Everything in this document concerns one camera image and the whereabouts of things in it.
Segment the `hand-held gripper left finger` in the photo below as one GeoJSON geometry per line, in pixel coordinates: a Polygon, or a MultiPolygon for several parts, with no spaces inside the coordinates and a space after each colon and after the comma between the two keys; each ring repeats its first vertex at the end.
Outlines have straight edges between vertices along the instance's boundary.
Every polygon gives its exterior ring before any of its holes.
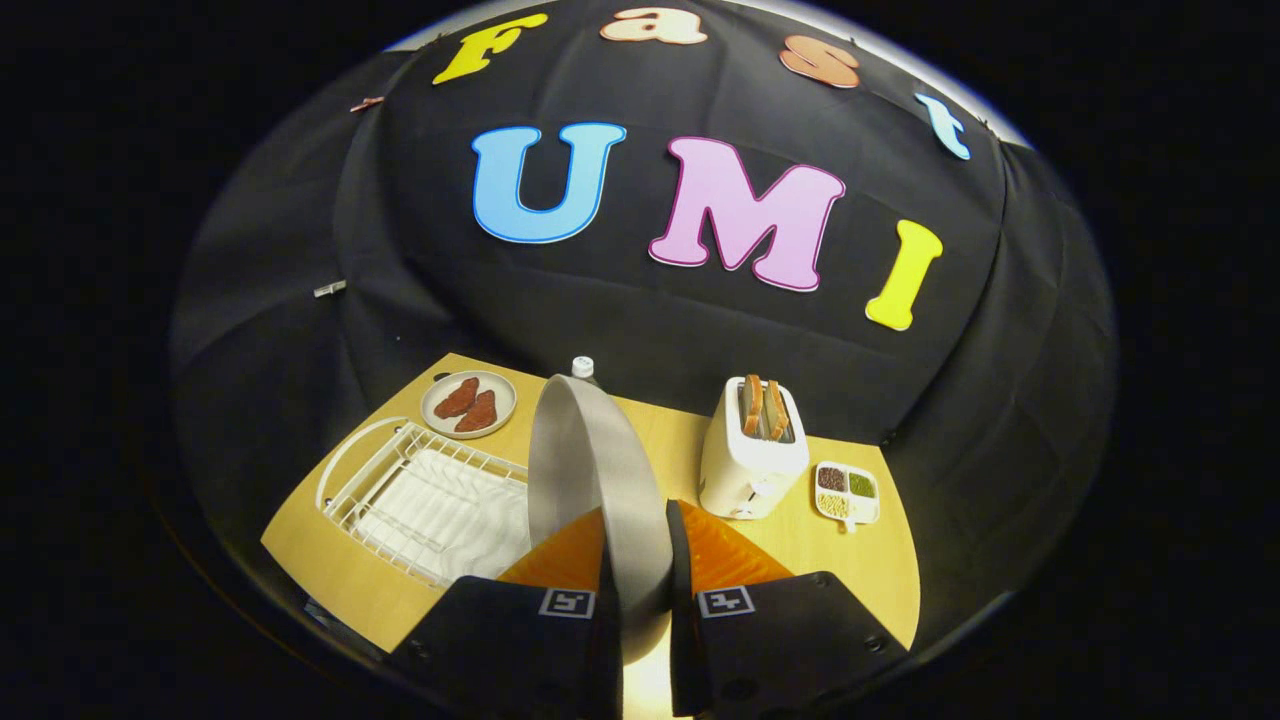
{"type": "Polygon", "coordinates": [[[495,579],[461,577],[389,665],[461,719],[620,719],[621,610],[600,509],[495,579]]]}

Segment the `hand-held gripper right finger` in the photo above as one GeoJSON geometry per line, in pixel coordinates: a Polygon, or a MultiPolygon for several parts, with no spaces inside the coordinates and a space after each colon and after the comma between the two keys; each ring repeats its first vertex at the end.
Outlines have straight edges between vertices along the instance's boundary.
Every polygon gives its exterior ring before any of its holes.
{"type": "Polygon", "coordinates": [[[718,518],[666,506],[672,711],[835,719],[899,675],[908,648],[831,571],[783,577],[718,518]]]}

